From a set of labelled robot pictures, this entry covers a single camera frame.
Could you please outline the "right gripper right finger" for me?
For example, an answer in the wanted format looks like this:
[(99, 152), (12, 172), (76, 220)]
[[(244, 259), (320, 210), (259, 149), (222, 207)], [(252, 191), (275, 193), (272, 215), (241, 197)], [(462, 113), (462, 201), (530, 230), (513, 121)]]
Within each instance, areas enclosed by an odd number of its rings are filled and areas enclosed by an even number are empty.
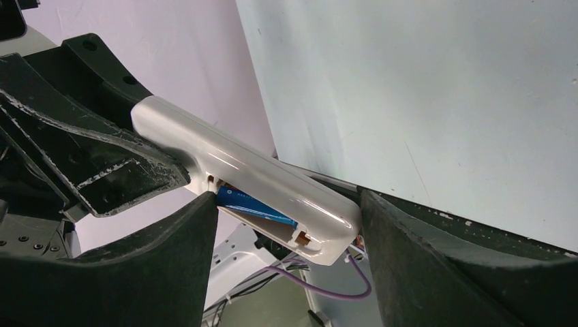
[(385, 326), (576, 326), (577, 254), (369, 189), (363, 236)]

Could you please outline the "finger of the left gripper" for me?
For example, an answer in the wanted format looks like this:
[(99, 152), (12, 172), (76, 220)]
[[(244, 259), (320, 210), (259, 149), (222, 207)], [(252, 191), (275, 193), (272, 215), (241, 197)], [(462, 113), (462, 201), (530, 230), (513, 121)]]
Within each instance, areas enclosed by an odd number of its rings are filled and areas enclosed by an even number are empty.
[(189, 183), (175, 158), (64, 96), (19, 54), (1, 58), (1, 146), (1, 199), (41, 217), (108, 217)]
[(29, 54), (25, 61), (58, 92), (128, 131), (134, 130), (132, 108), (152, 95), (94, 33)]

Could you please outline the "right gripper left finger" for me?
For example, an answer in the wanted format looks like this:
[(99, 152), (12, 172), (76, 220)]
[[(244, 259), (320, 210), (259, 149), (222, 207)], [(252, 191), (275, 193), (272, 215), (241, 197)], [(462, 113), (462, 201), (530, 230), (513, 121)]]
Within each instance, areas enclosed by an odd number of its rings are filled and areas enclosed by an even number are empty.
[(74, 259), (1, 255), (2, 326), (199, 326), (217, 229), (208, 191)]

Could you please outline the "blue AAA battery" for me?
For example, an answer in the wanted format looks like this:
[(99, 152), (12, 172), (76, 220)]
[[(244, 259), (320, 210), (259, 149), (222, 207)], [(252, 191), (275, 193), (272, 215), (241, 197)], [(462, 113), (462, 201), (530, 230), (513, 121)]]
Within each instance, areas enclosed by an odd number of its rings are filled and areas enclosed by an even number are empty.
[(297, 222), (279, 211), (267, 206), (254, 197), (229, 185), (221, 186), (217, 193), (217, 205), (230, 209), (237, 213), (243, 213), (270, 221), (289, 225), (293, 230), (297, 227)]

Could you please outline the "white AC remote control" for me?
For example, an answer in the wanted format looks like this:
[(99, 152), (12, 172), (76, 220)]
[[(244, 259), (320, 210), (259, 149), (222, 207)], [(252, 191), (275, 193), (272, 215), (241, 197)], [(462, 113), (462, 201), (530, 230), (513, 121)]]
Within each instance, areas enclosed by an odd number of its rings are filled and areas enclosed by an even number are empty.
[(199, 195), (229, 184), (296, 222), (296, 227), (226, 212), (309, 261), (330, 266), (357, 237), (358, 204), (158, 96), (131, 111), (134, 131), (173, 155)]

